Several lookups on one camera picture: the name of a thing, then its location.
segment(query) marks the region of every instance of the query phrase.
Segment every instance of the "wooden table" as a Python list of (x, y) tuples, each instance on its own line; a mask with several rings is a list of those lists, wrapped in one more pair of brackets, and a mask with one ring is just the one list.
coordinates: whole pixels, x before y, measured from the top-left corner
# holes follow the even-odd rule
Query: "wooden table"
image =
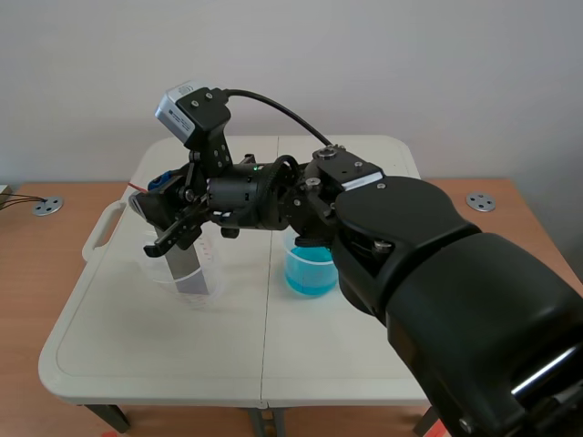
[[(530, 251), (580, 294), (583, 286), (507, 180), (432, 180), (458, 210), (485, 231), (497, 232)], [(29, 184), (20, 194), (60, 195), (53, 216), (33, 216), (30, 204), (0, 210), (0, 437), (100, 436), (109, 427), (89, 411), (67, 405), (40, 384), (38, 354), (85, 263), (81, 247), (101, 211), (118, 199), (125, 183)], [(496, 211), (478, 213), (465, 195), (485, 191)], [(130, 407), (131, 435), (142, 437), (252, 436), (246, 412), (221, 408)], [(286, 412), (288, 435), (409, 436), (424, 408), (311, 407)]]

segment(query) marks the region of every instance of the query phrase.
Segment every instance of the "white wall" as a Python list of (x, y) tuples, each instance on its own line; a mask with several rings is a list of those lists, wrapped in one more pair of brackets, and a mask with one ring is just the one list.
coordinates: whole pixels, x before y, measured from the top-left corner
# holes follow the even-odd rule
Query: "white wall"
[[(577, 262), (582, 19), (581, 0), (2, 0), (0, 179), (128, 178), (168, 135), (163, 91), (196, 77), (400, 138), (424, 177), (511, 177)], [(230, 108), (230, 134), (301, 132)]]

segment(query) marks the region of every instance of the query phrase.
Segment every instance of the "screw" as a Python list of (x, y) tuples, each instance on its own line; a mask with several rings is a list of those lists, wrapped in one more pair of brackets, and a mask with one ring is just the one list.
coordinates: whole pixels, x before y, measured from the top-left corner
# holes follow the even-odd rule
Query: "screw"
[(383, 241), (378, 239), (374, 242), (374, 250), (379, 253), (387, 253), (389, 250), (393, 248), (393, 243), (389, 243), (388, 241)]
[(194, 200), (194, 191), (192, 191), (190, 188), (187, 189), (184, 192), (184, 199), (186, 199), (187, 202), (191, 202), (192, 200)]
[(470, 419), (462, 417), (459, 420), (459, 426), (462, 430), (464, 430), (466, 434), (471, 434), (474, 432), (474, 425), (472, 424), (472, 421)]
[(319, 178), (307, 178), (306, 185), (308, 187), (318, 187), (320, 185), (320, 179)]

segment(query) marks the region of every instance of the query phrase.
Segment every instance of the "clear plastic cup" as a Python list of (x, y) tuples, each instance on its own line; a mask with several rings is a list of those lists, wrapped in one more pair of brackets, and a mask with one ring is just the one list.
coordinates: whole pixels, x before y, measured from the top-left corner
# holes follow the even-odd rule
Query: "clear plastic cup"
[(336, 286), (338, 270), (327, 248), (299, 248), (293, 230), (283, 232), (285, 248), (284, 277), (292, 290), (304, 296), (318, 297)]
[(220, 296), (225, 288), (222, 266), (204, 233), (190, 249), (196, 252), (198, 263), (192, 259), (192, 252), (178, 247), (165, 257), (148, 257), (143, 247), (152, 244), (157, 237), (154, 230), (143, 232), (137, 244), (137, 262), (149, 279), (191, 308), (203, 308)]

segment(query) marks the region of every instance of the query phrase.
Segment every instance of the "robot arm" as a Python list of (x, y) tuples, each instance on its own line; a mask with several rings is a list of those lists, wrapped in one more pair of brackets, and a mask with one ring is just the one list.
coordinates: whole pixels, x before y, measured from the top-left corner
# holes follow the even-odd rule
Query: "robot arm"
[[(276, 107), (324, 147), (307, 164), (253, 155), (233, 164), (223, 134), (232, 96)], [(464, 220), (439, 188), (387, 177), (266, 97), (187, 83), (156, 115), (190, 153), (134, 197), (159, 230), (149, 256), (187, 249), (205, 221), (226, 238), (292, 226), (298, 246), (330, 249), (343, 295), (388, 329), (452, 435), (583, 435), (573, 422), (583, 300), (545, 265)]]

